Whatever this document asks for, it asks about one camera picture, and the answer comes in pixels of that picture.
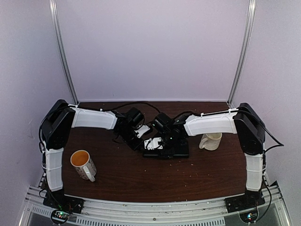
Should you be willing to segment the black zip tool case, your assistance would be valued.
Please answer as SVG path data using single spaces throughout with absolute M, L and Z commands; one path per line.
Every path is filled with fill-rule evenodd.
M 143 149 L 144 158 L 172 159 L 172 158 L 189 158 L 189 143 L 180 148 L 145 150 Z

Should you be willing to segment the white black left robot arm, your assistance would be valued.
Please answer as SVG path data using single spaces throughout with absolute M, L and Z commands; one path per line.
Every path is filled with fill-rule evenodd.
M 49 201 L 57 209 L 67 206 L 68 200 L 59 191 L 63 188 L 62 157 L 72 128 L 89 127 L 113 130 L 132 149 L 143 143 L 142 136 L 150 131 L 143 123 L 144 114 L 136 108 L 125 113 L 116 109 L 95 110 L 80 108 L 58 100 L 43 119 L 39 129 L 42 165 L 47 176 L 47 185 L 52 193 Z

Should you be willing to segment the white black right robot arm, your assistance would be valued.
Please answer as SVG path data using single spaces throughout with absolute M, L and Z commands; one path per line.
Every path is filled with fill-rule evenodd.
M 161 145 L 169 150 L 181 140 L 204 134 L 236 134 L 246 157 L 246 191 L 241 204 L 250 208 L 259 200 L 264 173 L 265 124 L 248 103 L 215 113 L 183 113 L 168 123 Z

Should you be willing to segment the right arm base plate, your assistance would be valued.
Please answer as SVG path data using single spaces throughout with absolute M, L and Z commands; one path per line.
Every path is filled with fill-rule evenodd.
M 225 199 L 225 204 L 228 213 L 247 210 L 255 208 L 258 205 L 265 204 L 264 198 L 259 198 L 255 200 L 254 198 L 248 198 L 246 195 L 240 195 L 235 197 L 230 197 Z

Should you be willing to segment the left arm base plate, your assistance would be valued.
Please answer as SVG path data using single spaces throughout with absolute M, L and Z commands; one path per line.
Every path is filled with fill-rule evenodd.
M 46 195 L 43 205 L 53 209 L 63 210 L 68 213 L 80 214 L 84 205 L 84 200 L 65 195 L 64 189 L 52 192 L 48 187 L 46 187 Z

